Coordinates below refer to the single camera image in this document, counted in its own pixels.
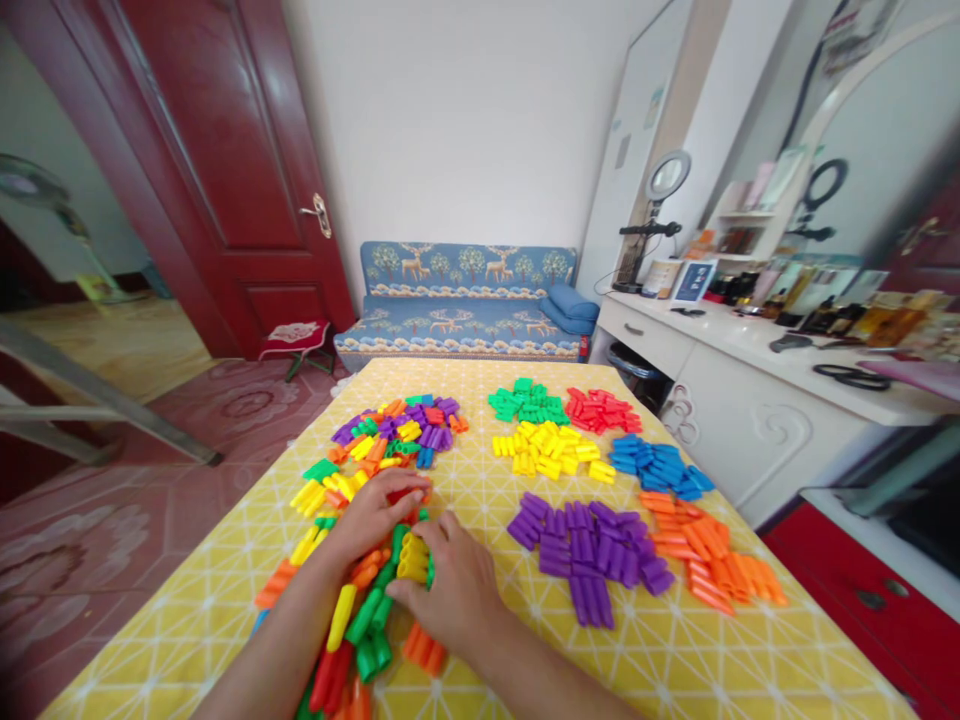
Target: door frame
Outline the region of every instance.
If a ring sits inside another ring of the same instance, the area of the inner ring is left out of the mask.
[[[240,346],[181,242],[197,222],[136,80],[82,0],[6,0],[0,19],[86,142],[165,282],[213,357]]]

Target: vanity table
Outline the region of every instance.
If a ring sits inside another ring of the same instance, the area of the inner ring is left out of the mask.
[[[660,413],[673,437],[754,528],[801,488],[833,484],[899,428],[935,423],[960,405],[895,383],[874,392],[819,375],[855,366],[856,350],[769,348],[787,328],[700,302],[699,317],[666,300],[612,292],[597,324],[668,375]],[[823,344],[825,340],[815,340]]]

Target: red cabinet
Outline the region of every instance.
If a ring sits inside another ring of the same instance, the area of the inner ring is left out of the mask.
[[[811,505],[763,540],[921,718],[960,714],[960,625]]]

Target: yellow tablecloth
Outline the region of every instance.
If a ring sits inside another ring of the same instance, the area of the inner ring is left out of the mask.
[[[495,458],[490,438],[513,426],[494,418],[486,396],[517,377],[532,377],[551,394],[604,388],[631,401],[652,442],[673,442],[659,421],[607,367],[561,363],[378,359],[361,372],[326,412],[270,468],[170,577],[157,594],[48,708],[50,717],[187,717],[243,647],[256,609],[252,600],[303,535],[306,521],[288,503],[301,473],[330,446],[342,423],[367,407],[421,393],[452,396],[471,429],[454,450],[438,455],[431,473],[438,506],[456,510],[494,553],[507,603],[548,642],[629,698],[650,717],[663,718],[908,718],[899,694],[836,628],[777,562],[720,493],[702,507],[730,526],[732,544],[777,571],[790,607],[737,607],[728,618],[696,601],[679,582],[653,598],[642,587],[610,583],[617,627],[576,623],[567,584],[541,575],[536,556],[505,531],[524,490],[554,506],[599,498],[618,510],[640,510],[637,481],[619,475],[614,486],[588,478],[553,483],[510,474],[510,459]],[[609,448],[620,433],[600,441]],[[674,570],[681,572],[676,561]],[[405,612],[391,620],[399,644],[410,627]],[[508,714],[461,662],[441,679],[395,661],[376,682],[379,718],[499,718]]]

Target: blue sofa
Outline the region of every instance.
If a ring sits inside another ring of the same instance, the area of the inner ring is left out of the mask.
[[[368,242],[360,261],[363,316],[334,337],[350,372],[390,355],[578,361],[581,336],[538,307],[573,279],[572,248]]]

